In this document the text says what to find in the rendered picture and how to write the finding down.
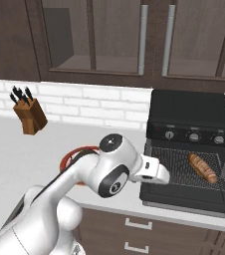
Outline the wooden knife block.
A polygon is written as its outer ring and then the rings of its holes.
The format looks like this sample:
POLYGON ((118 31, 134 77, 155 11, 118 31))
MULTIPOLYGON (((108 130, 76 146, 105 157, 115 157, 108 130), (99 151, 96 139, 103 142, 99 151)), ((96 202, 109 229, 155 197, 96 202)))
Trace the wooden knife block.
POLYGON ((13 110, 22 123, 23 134, 35 135, 48 122, 37 99, 29 100, 29 104, 19 101, 13 110))

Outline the black toaster oven door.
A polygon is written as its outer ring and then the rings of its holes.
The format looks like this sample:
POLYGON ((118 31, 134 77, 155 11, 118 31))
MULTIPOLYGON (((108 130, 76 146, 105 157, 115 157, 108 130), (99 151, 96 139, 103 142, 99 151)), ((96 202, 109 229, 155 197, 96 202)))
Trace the black toaster oven door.
POLYGON ((143 183, 139 198, 145 206, 225 218, 225 179, 210 188, 143 183))

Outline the dark glass cupboard door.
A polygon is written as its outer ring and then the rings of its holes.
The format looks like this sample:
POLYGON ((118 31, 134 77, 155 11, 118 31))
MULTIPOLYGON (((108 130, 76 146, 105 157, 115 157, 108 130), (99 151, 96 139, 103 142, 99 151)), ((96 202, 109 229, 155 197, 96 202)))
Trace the dark glass cupboard door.
POLYGON ((152 85, 225 93, 225 0, 152 0, 152 85), (162 77, 168 6, 175 5, 168 74, 162 77))
POLYGON ((152 79, 151 0, 26 0, 41 80, 145 87, 152 79), (138 74, 141 5, 148 5, 138 74))

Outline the dark wood drawer front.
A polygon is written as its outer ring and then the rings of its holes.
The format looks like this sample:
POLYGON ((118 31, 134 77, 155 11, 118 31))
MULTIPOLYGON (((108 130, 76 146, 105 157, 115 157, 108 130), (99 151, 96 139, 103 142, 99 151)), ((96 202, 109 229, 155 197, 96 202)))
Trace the dark wood drawer front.
POLYGON ((216 230, 87 208, 84 209, 82 228, 91 228, 92 230, 118 233, 121 235, 133 233, 134 235, 140 235, 145 238, 168 241, 177 240, 187 243, 214 242, 218 235, 216 230), (152 222, 152 230, 125 226, 124 223, 127 217, 130 218, 131 222, 141 224, 146 224, 148 221, 152 222))
POLYGON ((83 246, 87 255, 212 255, 212 249, 206 245, 143 240, 120 235, 86 234, 83 237, 83 246), (124 242, 139 248, 149 246, 149 253, 142 254, 124 250, 124 242))

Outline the brown baguette bread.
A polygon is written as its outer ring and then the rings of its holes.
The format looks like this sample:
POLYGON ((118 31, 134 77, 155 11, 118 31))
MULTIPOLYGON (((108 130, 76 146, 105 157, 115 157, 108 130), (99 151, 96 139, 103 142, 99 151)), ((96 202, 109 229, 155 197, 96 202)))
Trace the brown baguette bread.
POLYGON ((215 171, 203 160, 200 156, 195 153, 188 154, 189 164, 194 168, 197 174, 208 181, 209 183, 216 183, 217 177, 215 171))

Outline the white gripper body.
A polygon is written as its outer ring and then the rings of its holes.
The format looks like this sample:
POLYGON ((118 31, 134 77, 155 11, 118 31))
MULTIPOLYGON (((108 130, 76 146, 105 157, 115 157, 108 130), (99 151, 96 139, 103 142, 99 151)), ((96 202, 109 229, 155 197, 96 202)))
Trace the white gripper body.
POLYGON ((156 180, 160 184, 168 184, 170 180, 170 173, 164 165, 159 164, 156 174, 156 180))

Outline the metal toaster oven rack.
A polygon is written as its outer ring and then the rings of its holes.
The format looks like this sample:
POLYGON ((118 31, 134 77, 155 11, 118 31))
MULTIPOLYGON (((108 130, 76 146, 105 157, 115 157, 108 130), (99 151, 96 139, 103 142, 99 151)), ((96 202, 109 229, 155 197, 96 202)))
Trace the metal toaster oven rack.
POLYGON ((221 163, 217 153, 195 151, 216 173, 216 182, 209 183, 196 173, 188 160, 189 150, 154 147, 151 155, 157 157, 170 172, 170 183, 225 191, 225 178, 221 177, 221 163))

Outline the red plate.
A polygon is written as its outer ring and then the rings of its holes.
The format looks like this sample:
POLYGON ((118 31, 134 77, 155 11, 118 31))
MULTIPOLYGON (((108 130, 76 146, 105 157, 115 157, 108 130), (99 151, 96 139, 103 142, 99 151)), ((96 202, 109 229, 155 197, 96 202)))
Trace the red plate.
POLYGON ((66 186, 87 185, 91 171, 99 160, 97 146, 81 146, 67 153, 60 163, 57 184, 66 186))

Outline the black toaster oven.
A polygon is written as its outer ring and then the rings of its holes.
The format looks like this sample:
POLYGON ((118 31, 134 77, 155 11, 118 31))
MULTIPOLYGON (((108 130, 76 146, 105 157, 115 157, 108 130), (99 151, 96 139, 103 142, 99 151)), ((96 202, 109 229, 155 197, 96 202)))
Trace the black toaster oven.
POLYGON ((225 96, 215 93, 153 90, 146 126, 144 153, 152 156, 154 147, 217 153, 221 177, 225 178, 225 142, 216 144, 215 135, 225 137, 225 96), (167 139, 165 133, 173 131, 167 139), (190 141, 193 132, 201 134, 200 141, 190 141))

